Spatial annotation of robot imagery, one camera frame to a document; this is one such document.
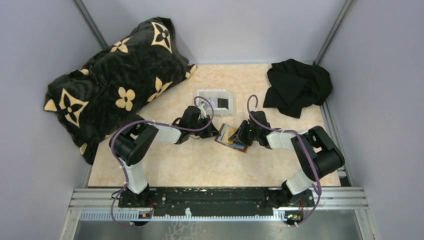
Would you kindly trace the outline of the gold credit card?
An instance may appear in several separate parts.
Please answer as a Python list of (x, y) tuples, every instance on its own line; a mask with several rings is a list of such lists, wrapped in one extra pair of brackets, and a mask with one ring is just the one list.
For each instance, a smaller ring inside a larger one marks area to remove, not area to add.
[(218, 142), (225, 145), (232, 145), (234, 142), (230, 140), (230, 137), (234, 135), (237, 129), (237, 127), (224, 124), (222, 130), (220, 131), (220, 137), (218, 138)]

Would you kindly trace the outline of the white plastic card box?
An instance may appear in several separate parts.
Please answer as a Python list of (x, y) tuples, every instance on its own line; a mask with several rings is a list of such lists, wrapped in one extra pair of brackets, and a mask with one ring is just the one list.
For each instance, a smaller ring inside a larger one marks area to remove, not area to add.
[(199, 89), (196, 96), (207, 99), (213, 108), (214, 117), (228, 117), (235, 114), (234, 95), (225, 89)]

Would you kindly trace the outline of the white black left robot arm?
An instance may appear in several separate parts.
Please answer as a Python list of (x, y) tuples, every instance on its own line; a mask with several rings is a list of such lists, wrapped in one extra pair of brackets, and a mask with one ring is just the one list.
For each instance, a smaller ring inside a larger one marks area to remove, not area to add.
[(140, 116), (131, 118), (109, 142), (112, 154), (119, 161), (125, 176), (123, 189), (115, 196), (119, 200), (118, 205), (130, 208), (153, 204), (153, 195), (142, 163), (153, 142), (180, 145), (192, 136), (207, 139), (219, 135), (212, 117), (202, 107), (192, 105), (169, 124), (145, 120)]

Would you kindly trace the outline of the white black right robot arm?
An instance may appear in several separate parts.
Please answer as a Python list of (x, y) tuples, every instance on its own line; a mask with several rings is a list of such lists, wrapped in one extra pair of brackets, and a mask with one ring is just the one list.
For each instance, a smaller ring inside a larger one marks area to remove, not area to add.
[(345, 165), (345, 158), (328, 133), (321, 126), (306, 131), (272, 128), (263, 111), (250, 111), (229, 141), (251, 146), (258, 142), (270, 150), (294, 151), (300, 169), (281, 185), (275, 198), (279, 205), (295, 206), (309, 187), (321, 190), (320, 180)]

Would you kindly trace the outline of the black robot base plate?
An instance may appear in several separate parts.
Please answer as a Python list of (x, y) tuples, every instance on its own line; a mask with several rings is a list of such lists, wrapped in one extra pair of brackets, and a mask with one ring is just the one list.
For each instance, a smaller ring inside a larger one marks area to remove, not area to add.
[(283, 207), (313, 207), (313, 193), (307, 190), (300, 202), (279, 204), (275, 200), (281, 187), (149, 187), (153, 203), (147, 207), (155, 217), (183, 216), (189, 209), (193, 217), (271, 216)]

